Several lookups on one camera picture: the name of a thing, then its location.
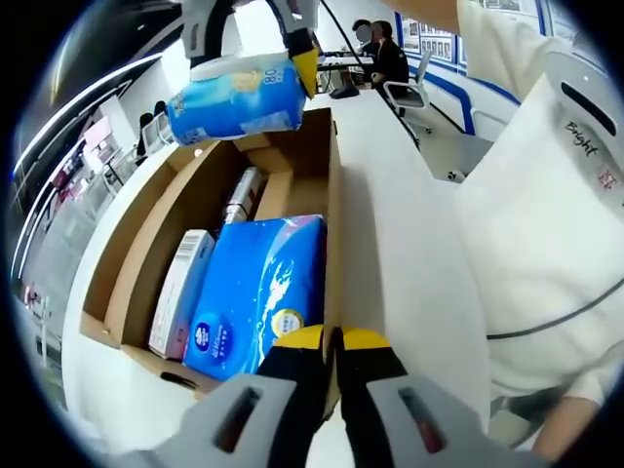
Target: framed picture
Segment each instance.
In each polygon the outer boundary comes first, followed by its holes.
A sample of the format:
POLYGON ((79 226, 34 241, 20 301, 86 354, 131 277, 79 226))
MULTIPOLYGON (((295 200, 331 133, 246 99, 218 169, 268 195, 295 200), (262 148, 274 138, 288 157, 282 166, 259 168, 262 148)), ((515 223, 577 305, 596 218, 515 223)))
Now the framed picture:
POLYGON ((468 64, 466 61, 466 50, 464 49, 464 40, 461 37, 457 38, 457 47, 459 48, 457 61, 460 65, 466 66, 468 64))

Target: cardboard box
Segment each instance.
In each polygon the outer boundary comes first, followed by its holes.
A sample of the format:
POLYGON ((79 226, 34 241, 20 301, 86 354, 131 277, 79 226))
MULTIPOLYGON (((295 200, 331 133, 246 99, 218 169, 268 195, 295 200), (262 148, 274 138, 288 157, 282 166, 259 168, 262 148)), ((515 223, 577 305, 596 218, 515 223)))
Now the cardboard box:
POLYGON ((128 250, 139 229, 167 187, 177 174, 195 159, 195 150, 206 151, 214 144, 213 141, 202 141, 193 146, 178 148, 169 156, 166 163, 152 175, 151 179, 134 198, 108 239, 97 263, 83 304, 81 334, 107 346, 115 348, 121 346, 119 341, 110 336, 109 330, 103 325, 103 322, 108 301, 117 282, 117 276, 126 260, 128 250))
POLYGON ((339 324, 341 299, 340 163, 335 125, 329 109, 304 114, 297 132, 220 141, 185 166, 155 203, 125 252, 106 311, 94 316, 85 308, 83 333, 114 345, 162 378, 201 393, 218 382, 180 363, 164 360, 148 348, 156 303, 177 246, 188 229, 214 232, 222 210, 250 165, 268 176, 254 219, 321 214, 328 222, 325 323, 329 340, 339 324), (102 340, 107 332, 108 337, 102 340))

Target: white product box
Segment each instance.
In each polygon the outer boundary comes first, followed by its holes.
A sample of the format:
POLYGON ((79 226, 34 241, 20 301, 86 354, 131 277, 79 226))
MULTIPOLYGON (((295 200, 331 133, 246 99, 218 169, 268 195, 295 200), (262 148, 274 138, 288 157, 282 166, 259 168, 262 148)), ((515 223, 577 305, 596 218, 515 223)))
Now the white product box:
POLYGON ((204 230, 186 231, 158 297, 149 347, 163 358, 182 359, 215 240, 204 230))

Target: blue tissue package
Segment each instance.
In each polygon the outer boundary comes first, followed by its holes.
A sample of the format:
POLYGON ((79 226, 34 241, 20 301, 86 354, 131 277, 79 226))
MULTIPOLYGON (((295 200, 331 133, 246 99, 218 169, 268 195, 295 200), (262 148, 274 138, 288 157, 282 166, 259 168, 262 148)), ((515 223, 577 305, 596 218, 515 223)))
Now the blue tissue package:
POLYGON ((168 115, 177 141, 189 145, 297 130, 304 103, 299 76, 286 58, 193 81, 169 102, 168 115))
POLYGON ((225 225, 183 363, 220 381, 253 373, 276 339, 322 324, 326 239, 319 215, 225 225))

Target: white desk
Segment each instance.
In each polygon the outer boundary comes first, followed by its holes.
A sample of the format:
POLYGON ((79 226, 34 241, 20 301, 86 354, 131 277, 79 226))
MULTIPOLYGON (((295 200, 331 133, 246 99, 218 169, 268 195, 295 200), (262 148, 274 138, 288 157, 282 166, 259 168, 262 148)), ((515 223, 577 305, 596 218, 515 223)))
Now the white desk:
MULTIPOLYGON (((431 376, 485 424, 485 327, 452 224, 449 195, 375 91, 341 100, 318 96, 307 104, 328 106, 343 166, 345 322, 384 332, 408 371, 431 376)), ((68 409, 91 420, 113 452, 162 442, 194 403, 190 391, 78 332, 80 307, 106 239, 171 150, 149 158, 102 217, 66 313, 62 370, 68 409)), ((349 453, 338 417, 315 440, 310 458, 318 466, 330 466, 324 464, 326 453, 349 453)))
MULTIPOLYGON (((372 65, 373 61, 370 57, 360 57, 362 65, 372 65)), ((319 71, 337 70, 340 68, 349 68, 350 66, 360 66, 355 57, 326 57, 319 59, 319 71)))

